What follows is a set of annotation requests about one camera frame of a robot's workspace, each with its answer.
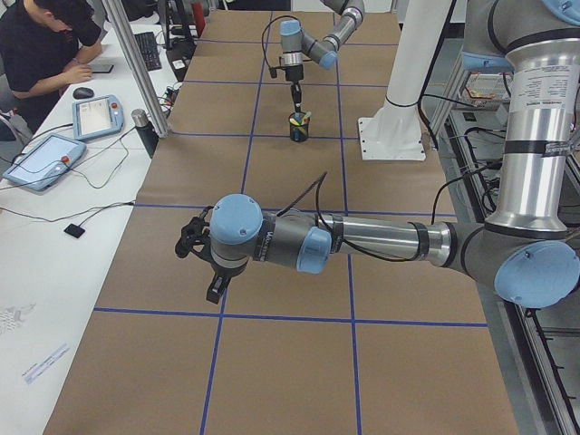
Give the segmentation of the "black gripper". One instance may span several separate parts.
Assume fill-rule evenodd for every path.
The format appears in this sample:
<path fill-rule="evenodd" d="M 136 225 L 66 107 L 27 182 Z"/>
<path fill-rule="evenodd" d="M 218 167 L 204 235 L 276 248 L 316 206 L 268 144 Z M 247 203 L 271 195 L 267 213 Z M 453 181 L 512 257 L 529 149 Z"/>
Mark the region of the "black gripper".
<path fill-rule="evenodd" d="M 193 217 L 180 230 L 180 236 L 175 245 L 175 253 L 179 258 L 194 254 L 197 258 L 211 265 L 215 274 L 208 286 L 206 300 L 212 304 L 218 304 L 228 290 L 232 277 L 239 276 L 246 269 L 247 261 L 245 260 L 240 266 L 236 267 L 221 266 L 213 258 L 209 223 L 206 221 L 206 215 L 212 208 L 213 206 L 204 207 L 197 216 Z"/>
<path fill-rule="evenodd" d="M 300 64 L 287 65 L 283 67 L 285 80 L 291 82 L 291 96 L 295 105 L 302 104 L 302 88 L 300 81 L 304 79 L 304 66 Z"/>

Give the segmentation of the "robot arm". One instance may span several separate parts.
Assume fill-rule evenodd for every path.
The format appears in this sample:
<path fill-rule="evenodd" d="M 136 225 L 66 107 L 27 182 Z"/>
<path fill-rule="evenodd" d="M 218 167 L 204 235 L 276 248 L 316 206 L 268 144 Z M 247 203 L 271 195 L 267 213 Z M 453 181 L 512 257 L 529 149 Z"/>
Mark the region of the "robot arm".
<path fill-rule="evenodd" d="M 504 61 L 513 71 L 495 210 L 482 222 L 401 223 L 293 206 L 268 212 L 249 196 L 230 194 L 193 217 L 175 246 L 178 257 L 211 265 L 210 302 L 249 262 L 318 274 L 333 254 L 426 261 L 531 309 L 576 290 L 579 255 L 567 241 L 558 201 L 579 79 L 579 4 L 473 1 L 465 43 L 468 63 Z"/>
<path fill-rule="evenodd" d="M 285 19 L 280 24 L 282 54 L 277 68 L 285 73 L 285 80 L 291 83 L 295 112 L 302 112 L 300 81 L 304 79 L 304 57 L 325 70 L 331 69 L 338 60 L 341 46 L 362 24 L 365 16 L 364 2 L 360 0 L 323 1 L 323 4 L 340 15 L 338 23 L 323 39 L 316 39 L 309 34 L 298 19 Z"/>

